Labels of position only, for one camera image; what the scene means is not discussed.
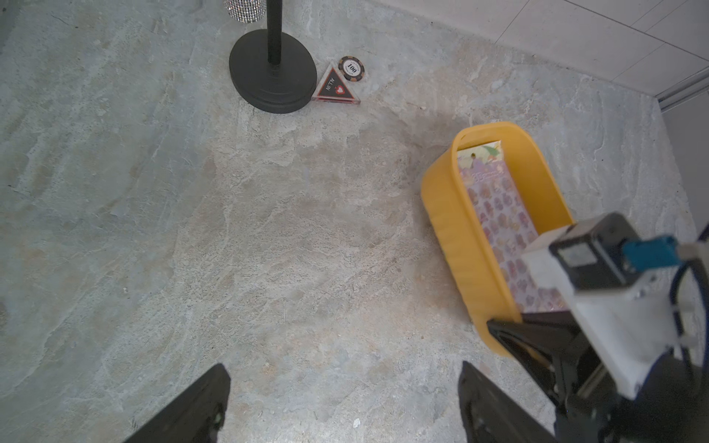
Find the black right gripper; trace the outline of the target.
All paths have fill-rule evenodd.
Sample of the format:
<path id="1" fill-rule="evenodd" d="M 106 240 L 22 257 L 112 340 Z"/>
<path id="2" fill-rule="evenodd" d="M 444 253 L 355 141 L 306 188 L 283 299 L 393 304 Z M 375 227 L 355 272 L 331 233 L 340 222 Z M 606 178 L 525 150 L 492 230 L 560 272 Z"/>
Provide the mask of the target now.
<path id="1" fill-rule="evenodd" d="M 685 442 L 708 418 L 708 363 L 661 354 L 635 397 L 620 394 L 568 311 L 491 319 L 490 335 L 557 407 L 560 442 Z"/>

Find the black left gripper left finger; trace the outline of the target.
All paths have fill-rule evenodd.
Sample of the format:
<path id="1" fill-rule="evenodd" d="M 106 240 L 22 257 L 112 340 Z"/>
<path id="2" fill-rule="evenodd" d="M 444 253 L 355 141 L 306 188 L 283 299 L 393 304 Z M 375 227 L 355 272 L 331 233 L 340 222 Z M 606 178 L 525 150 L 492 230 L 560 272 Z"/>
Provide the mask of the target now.
<path id="1" fill-rule="evenodd" d="M 231 378 L 214 365 L 125 443 L 214 443 L 225 425 Z"/>

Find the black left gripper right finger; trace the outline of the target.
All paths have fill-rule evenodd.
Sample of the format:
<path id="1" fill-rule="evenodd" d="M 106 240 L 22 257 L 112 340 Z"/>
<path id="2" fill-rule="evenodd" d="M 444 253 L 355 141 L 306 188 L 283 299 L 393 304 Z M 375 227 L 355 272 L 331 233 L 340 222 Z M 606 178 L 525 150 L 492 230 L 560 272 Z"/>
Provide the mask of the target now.
<path id="1" fill-rule="evenodd" d="M 467 361 L 463 361 L 459 376 L 458 396 L 468 442 L 556 442 L 546 428 Z"/>

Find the yellow storage box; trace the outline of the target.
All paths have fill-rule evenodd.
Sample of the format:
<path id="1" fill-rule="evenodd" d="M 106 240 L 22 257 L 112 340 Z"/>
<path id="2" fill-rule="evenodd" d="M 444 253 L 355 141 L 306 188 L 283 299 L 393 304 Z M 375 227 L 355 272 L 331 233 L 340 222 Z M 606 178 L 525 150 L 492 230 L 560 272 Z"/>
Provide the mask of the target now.
<path id="1" fill-rule="evenodd" d="M 428 168 L 421 198 L 479 337 L 499 356 L 510 358 L 487 329 L 491 319 L 520 323 L 522 315 L 503 278 L 463 179 L 457 151 L 491 141 L 502 142 L 504 160 L 537 232 L 544 234 L 574 223 L 572 214 L 535 140 L 511 122 L 497 122 L 460 131 Z"/>

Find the pink sticker sheet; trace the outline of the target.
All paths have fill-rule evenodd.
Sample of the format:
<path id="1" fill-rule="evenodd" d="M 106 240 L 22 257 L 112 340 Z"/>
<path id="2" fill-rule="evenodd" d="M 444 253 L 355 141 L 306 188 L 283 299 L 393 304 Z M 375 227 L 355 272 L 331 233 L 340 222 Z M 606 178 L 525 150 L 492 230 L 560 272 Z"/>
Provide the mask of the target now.
<path id="1" fill-rule="evenodd" d="M 459 150 L 459 173 L 511 296 L 521 313 L 565 311 L 556 289 L 538 287 L 522 254 L 538 238 L 499 141 Z"/>

